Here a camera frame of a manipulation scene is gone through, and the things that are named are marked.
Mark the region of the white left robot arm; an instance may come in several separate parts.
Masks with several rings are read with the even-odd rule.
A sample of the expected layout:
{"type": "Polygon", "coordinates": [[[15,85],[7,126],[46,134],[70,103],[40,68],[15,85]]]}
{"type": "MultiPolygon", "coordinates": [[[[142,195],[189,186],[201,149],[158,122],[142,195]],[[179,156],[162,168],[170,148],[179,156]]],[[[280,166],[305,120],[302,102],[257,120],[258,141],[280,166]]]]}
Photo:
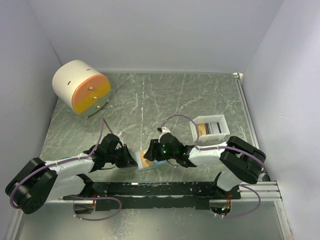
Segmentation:
{"type": "Polygon", "coordinates": [[[9,203],[25,214],[32,214],[46,202],[75,195],[83,200],[94,192],[88,173],[102,170],[109,163],[115,167],[137,167],[126,144],[114,134],[73,157],[56,161],[32,158],[5,188],[9,203]]]}

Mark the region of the green card holder wallet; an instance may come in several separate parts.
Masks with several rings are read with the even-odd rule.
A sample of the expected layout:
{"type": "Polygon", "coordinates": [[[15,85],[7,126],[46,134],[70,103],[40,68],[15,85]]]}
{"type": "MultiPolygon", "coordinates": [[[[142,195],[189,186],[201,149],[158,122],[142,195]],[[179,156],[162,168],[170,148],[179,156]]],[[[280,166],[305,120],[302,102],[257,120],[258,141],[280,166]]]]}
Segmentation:
{"type": "Polygon", "coordinates": [[[147,151],[136,151],[133,155],[134,160],[137,163],[137,171],[142,172],[142,171],[147,171],[155,168],[159,168],[162,166],[165,166],[167,164],[166,161],[150,161],[144,158],[144,155],[147,151]]]}

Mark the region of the orange credit card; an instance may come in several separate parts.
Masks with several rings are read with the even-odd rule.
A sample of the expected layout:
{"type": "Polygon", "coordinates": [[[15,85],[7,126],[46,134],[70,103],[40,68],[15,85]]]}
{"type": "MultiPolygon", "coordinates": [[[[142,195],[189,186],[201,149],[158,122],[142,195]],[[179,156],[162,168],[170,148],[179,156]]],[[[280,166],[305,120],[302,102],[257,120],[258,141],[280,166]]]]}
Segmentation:
{"type": "Polygon", "coordinates": [[[153,161],[149,161],[144,157],[146,151],[140,151],[139,156],[140,156],[140,169],[146,169],[154,166],[153,161]]]}

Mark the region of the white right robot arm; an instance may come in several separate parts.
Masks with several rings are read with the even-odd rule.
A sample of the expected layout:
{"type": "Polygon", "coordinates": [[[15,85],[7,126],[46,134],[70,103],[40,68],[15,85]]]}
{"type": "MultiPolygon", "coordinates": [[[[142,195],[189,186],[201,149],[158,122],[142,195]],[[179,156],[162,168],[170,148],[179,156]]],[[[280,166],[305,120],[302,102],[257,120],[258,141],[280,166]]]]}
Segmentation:
{"type": "Polygon", "coordinates": [[[227,170],[219,173],[212,186],[212,193],[223,199],[230,190],[241,184],[256,184],[261,173],[266,172],[266,155],[258,148],[237,136],[217,145],[184,145],[171,133],[152,139],[143,156],[148,161],[175,160],[184,168],[222,163],[227,170]]]}

